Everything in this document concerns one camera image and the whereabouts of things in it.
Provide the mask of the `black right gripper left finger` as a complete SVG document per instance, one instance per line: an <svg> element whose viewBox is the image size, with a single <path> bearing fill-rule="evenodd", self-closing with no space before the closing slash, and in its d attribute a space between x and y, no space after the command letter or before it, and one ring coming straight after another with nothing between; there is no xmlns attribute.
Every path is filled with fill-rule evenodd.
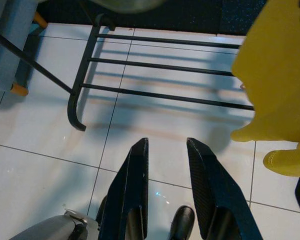
<svg viewBox="0 0 300 240"><path fill-rule="evenodd" d="M103 205L97 240L145 240L148 233L149 140L129 150Z"/></svg>

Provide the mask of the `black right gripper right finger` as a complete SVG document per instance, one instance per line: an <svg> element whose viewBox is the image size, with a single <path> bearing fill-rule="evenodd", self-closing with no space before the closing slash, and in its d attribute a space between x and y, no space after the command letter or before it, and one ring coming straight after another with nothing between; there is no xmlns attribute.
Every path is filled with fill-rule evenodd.
<svg viewBox="0 0 300 240"><path fill-rule="evenodd" d="M208 145L189 137L186 147L202 240L257 240L257 224L236 181Z"/></svg>

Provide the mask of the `black carpet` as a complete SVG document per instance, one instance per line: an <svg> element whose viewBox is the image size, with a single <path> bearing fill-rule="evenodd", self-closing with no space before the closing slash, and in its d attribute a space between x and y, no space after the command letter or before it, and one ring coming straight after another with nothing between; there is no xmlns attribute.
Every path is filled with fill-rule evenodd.
<svg viewBox="0 0 300 240"><path fill-rule="evenodd" d="M90 0L46 0L36 10L48 23L244 36L268 0L166 0L141 13L117 13Z"/></svg>

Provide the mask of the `yellow garment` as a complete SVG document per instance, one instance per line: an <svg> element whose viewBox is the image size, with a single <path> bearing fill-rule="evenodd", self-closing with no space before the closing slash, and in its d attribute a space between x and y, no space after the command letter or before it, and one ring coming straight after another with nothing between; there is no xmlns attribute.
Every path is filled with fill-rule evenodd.
<svg viewBox="0 0 300 240"><path fill-rule="evenodd" d="M267 153L263 164L275 173L300 177L300 0L267 0L231 71L255 112L231 138L297 143L295 149Z"/></svg>

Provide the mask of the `grey upholstered ottoman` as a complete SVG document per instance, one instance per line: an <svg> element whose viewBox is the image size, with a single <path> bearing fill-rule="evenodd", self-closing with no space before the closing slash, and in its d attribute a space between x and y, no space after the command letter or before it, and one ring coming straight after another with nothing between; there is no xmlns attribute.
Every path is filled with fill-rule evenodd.
<svg viewBox="0 0 300 240"><path fill-rule="evenodd" d="M38 4L47 0L0 0L0 35L24 49ZM20 58L0 44L0 92L9 92L16 82Z"/></svg>

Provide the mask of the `silver robot leg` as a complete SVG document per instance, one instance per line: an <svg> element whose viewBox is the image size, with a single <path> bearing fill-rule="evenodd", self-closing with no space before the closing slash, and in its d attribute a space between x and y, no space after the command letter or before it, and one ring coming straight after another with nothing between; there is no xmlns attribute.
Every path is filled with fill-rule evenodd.
<svg viewBox="0 0 300 240"><path fill-rule="evenodd" d="M63 215L43 220L9 240L98 240L98 235L95 219L67 209Z"/></svg>

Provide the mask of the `black metal clothes rack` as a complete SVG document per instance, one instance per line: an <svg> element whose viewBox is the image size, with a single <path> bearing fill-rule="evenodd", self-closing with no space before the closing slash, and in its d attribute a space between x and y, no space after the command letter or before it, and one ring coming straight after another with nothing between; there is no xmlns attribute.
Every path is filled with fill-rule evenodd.
<svg viewBox="0 0 300 240"><path fill-rule="evenodd" d="M115 30L116 26L114 22L105 14L99 14L95 20L94 25L91 28L83 56L80 61L80 65L73 83L72 87L69 87L64 82L62 82L59 78L49 72L46 68L40 65L35 60L32 60L29 56L27 56L22 50L16 47L13 43L7 40L0 34L0 45L4 47L6 50L19 57L23 62L27 63L36 71L40 72L42 75L47 77L53 83L57 84L63 90L69 93L68 103L67 103L67 117L69 123L77 130L84 132L86 130L86 126L82 124L77 115L77 105L79 96L83 88L85 89L96 89L107 92L114 92L120 94L134 95L134 96L143 96L143 97L152 97L158 99L165 100L174 100L181 102L189 102L189 103L197 103L218 107L226 107L232 109L240 109L240 110L254 110L254 107L251 105L238 104L238 103L230 103L224 101L216 101L216 100L207 100L207 99L199 99L192 97L184 97L179 95L169 95L169 94L161 94L154 92L145 92L145 91L137 91L125 88L115 88L108 87L102 85L95 85L90 83L85 83L85 77L88 71L89 64L91 62L94 63L105 63L105 64L115 64L115 65L125 65L125 66L134 66L134 67L144 67L144 68L155 68L155 69L164 69L164 70L173 70L173 71L182 71L182 72L191 72L191 73L200 73L200 74L209 74L209 75L217 75L217 76L226 76L231 77L232 73L229 71L221 71L221 70L212 70L212 69L201 69L201 68L193 68L193 67L183 67L183 66L175 66L175 65L165 65L165 64L155 64L155 63L147 63L147 62L136 62L136 61L128 61L128 60L115 60L115 59L107 59L100 57L93 57L93 52L95 49L95 45L99 38L102 39L119 39L119 40L131 40L131 41L141 41L141 42L154 42L154 43L165 43L165 44L178 44L178 45L193 45L193 46L203 46L203 47L213 47L213 48L222 48L222 49L239 49L238 44L227 44L227 43L219 43L219 42L205 42L205 41L193 41L193 40L181 40L181 39L165 39L165 38L157 38L157 37L144 37L144 36L132 36L132 35L116 35L116 34L103 34L100 33L101 26L107 26L111 31Z"/></svg>

